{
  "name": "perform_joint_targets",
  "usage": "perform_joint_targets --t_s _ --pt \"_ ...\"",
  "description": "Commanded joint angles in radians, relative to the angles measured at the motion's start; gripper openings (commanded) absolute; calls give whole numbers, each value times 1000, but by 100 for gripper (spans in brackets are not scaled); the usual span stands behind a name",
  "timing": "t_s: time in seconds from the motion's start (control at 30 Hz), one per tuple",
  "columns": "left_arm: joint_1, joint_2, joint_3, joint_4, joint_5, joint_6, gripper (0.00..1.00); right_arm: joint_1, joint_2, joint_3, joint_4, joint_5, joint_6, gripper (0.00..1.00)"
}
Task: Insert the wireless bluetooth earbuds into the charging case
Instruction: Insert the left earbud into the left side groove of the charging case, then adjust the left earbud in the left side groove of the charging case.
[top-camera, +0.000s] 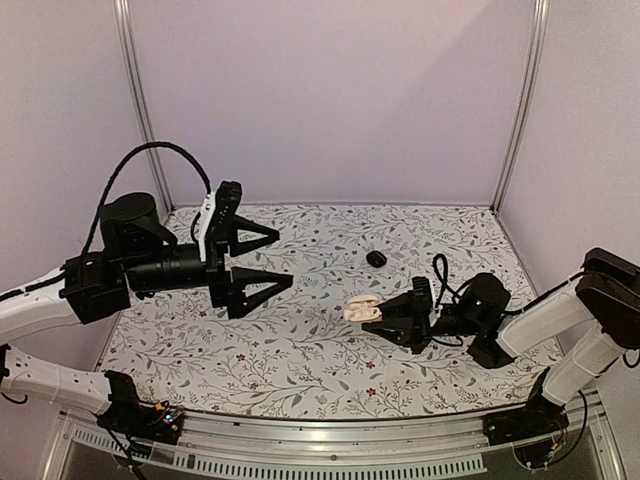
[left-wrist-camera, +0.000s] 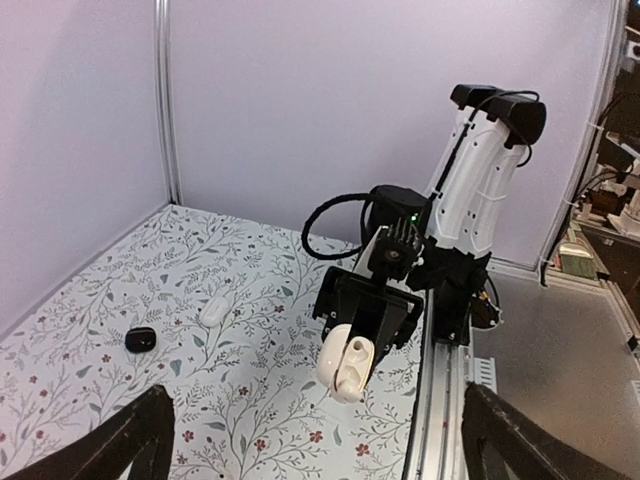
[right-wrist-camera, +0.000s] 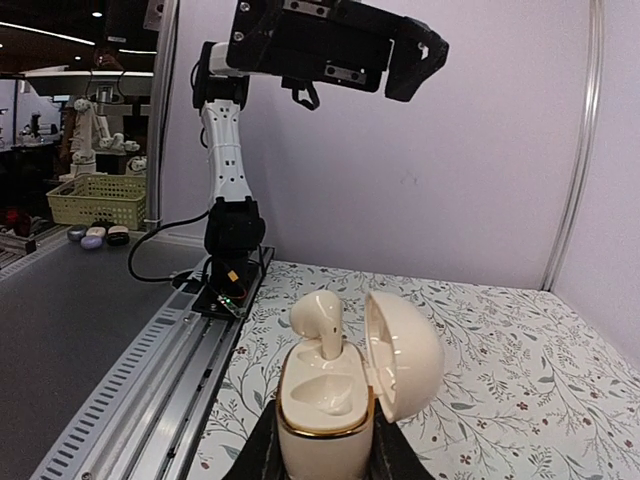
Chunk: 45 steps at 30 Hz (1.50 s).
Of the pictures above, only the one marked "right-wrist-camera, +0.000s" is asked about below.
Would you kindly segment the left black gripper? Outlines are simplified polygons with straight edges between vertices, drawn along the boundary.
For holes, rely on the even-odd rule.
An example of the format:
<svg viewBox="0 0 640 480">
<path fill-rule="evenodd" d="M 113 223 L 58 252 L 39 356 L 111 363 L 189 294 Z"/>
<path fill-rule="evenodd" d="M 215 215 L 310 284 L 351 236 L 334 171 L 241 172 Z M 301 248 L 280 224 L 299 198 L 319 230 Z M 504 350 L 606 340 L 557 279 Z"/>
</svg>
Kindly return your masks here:
<svg viewBox="0 0 640 480">
<path fill-rule="evenodd" d="M 395 34 L 393 13 L 358 1 L 239 1 L 226 62 L 244 73 L 369 93 L 389 65 L 385 97 L 407 103 L 448 53 L 427 24 L 403 17 Z"/>
</svg>

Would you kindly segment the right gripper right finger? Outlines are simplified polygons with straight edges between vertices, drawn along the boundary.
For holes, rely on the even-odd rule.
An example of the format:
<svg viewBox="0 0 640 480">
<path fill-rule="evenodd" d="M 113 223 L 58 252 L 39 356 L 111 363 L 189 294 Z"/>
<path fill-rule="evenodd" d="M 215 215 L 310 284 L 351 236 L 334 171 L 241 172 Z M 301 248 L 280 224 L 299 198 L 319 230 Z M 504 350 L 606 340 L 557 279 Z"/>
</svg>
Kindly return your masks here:
<svg viewBox="0 0 640 480">
<path fill-rule="evenodd" d="M 434 480 L 401 429 L 389 423 L 375 401 L 373 439 L 368 478 L 379 480 Z"/>
</svg>

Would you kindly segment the white round earbud case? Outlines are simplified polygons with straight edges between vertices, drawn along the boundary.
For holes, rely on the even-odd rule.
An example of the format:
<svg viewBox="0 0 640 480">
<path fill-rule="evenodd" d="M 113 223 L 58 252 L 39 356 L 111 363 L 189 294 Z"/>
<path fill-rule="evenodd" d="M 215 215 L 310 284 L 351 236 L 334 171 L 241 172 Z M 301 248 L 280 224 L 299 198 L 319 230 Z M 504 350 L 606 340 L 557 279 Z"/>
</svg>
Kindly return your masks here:
<svg viewBox="0 0 640 480">
<path fill-rule="evenodd" d="M 398 295 L 365 299 L 364 349 L 344 339 L 333 361 L 319 339 L 301 337 L 287 354 L 276 394 L 278 435 L 291 479 L 362 479 L 373 439 L 375 401 L 389 423 L 437 396 L 445 357 L 431 322 Z"/>
</svg>

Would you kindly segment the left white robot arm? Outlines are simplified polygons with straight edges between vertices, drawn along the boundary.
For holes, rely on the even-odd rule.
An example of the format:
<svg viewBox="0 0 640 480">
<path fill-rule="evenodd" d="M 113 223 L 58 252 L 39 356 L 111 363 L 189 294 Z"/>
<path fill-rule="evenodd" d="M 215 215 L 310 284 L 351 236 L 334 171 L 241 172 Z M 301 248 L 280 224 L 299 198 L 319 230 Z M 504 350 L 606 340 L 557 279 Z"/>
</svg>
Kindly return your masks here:
<svg viewBox="0 0 640 480">
<path fill-rule="evenodd" d="M 238 2 L 229 40 L 203 44 L 192 90 L 212 187 L 204 246 L 213 274 L 244 274 L 266 233 L 239 137 L 252 77 L 280 79 L 309 111 L 320 106 L 318 83 L 383 88 L 386 98 L 407 103 L 444 67 L 449 49 L 426 23 L 360 1 Z"/>
</svg>

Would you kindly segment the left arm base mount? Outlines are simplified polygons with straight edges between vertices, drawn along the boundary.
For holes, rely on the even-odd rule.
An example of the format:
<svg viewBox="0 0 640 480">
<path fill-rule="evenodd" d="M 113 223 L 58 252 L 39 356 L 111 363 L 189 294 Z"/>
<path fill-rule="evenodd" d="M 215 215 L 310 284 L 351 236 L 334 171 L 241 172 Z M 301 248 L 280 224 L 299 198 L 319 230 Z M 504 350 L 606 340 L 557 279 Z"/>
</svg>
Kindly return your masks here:
<svg viewBox="0 0 640 480">
<path fill-rule="evenodd" d="M 275 254 L 258 246 L 233 257 L 209 256 L 198 272 L 201 287 L 191 310 L 203 317 L 244 321 Z"/>
</svg>

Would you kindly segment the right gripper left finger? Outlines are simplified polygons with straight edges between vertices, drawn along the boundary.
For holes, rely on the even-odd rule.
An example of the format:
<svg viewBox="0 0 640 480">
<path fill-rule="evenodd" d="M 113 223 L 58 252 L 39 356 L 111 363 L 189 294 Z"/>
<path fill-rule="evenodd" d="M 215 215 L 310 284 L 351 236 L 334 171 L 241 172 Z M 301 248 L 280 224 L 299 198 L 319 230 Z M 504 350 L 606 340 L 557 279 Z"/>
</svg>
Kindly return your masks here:
<svg viewBox="0 0 640 480">
<path fill-rule="evenodd" d="M 262 411 L 225 480 L 283 480 L 287 473 L 278 435 L 276 401 Z"/>
</svg>

